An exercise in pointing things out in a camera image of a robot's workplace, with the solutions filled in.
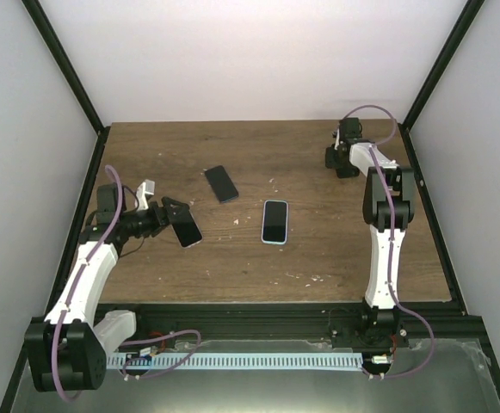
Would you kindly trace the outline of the black phone case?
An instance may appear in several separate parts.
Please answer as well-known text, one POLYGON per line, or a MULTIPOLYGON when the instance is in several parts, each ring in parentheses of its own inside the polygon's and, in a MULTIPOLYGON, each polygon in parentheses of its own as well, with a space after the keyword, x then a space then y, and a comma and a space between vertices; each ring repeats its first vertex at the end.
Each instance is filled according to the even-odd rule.
POLYGON ((336 176, 339 179, 354 178, 357 177, 359 174, 360 174, 359 169, 351 165, 336 169, 336 176))

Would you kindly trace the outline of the blue-edged black phone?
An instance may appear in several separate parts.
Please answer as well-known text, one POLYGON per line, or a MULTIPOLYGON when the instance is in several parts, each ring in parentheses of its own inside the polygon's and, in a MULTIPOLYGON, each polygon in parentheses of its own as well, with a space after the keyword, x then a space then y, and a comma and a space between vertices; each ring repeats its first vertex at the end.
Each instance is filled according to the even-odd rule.
POLYGON ((204 176, 219 203, 226 203, 239 196, 237 188, 223 165, 206 170, 204 176))

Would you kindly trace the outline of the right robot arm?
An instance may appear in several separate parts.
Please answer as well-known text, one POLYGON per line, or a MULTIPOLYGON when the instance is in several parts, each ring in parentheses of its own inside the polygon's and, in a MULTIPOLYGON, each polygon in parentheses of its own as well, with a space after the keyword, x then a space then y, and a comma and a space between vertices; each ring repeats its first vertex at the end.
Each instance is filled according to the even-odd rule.
POLYGON ((356 117, 339 121, 335 143, 325 150, 325 166, 340 179, 366 178, 362 216, 371 235, 371 262, 359 341, 374 347, 394 333, 398 323, 398 267, 401 247, 415 214, 411 167, 384 155, 362 136, 356 117))

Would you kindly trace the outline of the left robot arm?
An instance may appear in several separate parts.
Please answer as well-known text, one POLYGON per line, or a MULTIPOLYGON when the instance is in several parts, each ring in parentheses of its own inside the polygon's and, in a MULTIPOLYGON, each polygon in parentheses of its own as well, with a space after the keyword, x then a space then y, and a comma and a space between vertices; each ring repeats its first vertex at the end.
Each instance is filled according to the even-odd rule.
POLYGON ((180 222, 189 206, 170 197, 152 200, 154 183, 143 181, 135 207, 127 209, 117 184, 101 185, 96 209, 82 230, 77 260, 64 291, 42 319, 33 319, 24 344, 36 391, 88 391, 104 380, 107 358, 123 342, 133 348, 150 337, 150 326, 129 310, 110 311, 101 322, 96 309, 107 279, 132 238, 155 237, 180 222))

